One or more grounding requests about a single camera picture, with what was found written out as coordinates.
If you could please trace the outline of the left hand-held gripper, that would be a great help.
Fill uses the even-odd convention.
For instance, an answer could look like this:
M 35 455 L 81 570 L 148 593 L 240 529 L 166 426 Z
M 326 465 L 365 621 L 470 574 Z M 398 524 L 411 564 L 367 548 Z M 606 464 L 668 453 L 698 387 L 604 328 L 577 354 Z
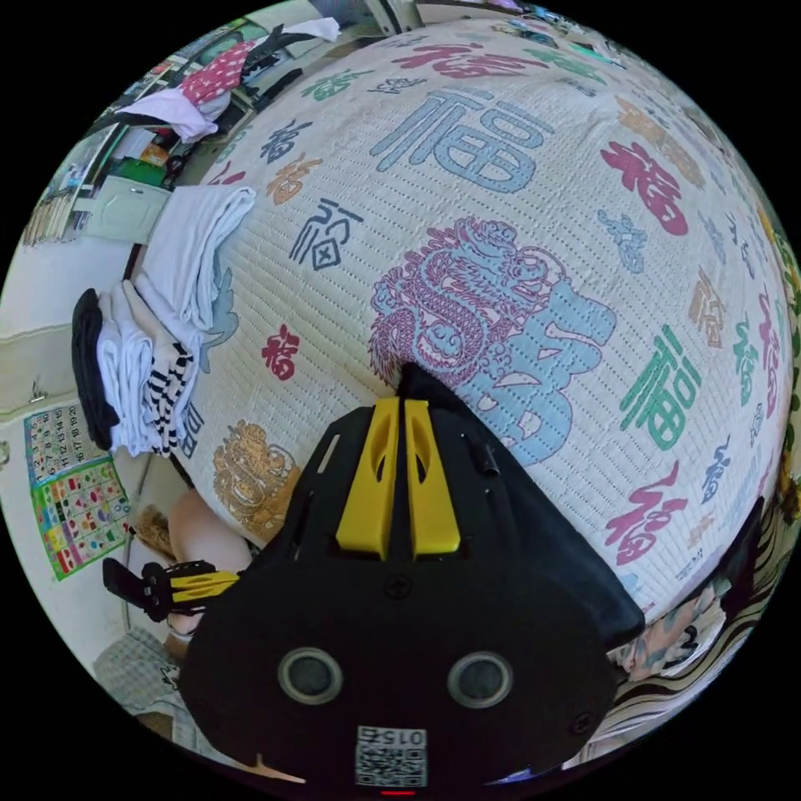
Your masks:
M 216 571 L 211 563 L 198 560 L 164 566 L 146 562 L 142 567 L 145 613 L 154 622 L 164 622 L 170 615 L 196 617 L 239 580 L 235 572 Z

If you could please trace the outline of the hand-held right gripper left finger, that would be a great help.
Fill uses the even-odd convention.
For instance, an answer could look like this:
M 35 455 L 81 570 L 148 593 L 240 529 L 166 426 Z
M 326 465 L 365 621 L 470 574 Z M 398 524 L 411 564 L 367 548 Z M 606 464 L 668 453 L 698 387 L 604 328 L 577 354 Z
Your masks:
M 336 533 L 338 546 L 384 561 L 394 511 L 399 400 L 375 403 Z

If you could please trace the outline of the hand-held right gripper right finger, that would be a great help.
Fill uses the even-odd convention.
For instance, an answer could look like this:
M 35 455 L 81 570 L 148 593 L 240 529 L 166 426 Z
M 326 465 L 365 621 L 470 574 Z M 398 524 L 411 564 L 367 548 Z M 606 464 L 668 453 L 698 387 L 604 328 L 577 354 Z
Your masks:
M 453 554 L 461 535 L 426 401 L 405 401 L 405 438 L 413 557 Z

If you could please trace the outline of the person's left hand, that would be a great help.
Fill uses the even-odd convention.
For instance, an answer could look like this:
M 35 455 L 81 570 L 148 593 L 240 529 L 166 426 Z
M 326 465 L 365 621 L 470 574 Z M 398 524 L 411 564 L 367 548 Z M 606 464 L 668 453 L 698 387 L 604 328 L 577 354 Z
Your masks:
M 206 504 L 185 492 L 168 514 L 169 542 L 177 562 L 206 561 L 220 571 L 241 572 L 251 562 L 248 542 Z

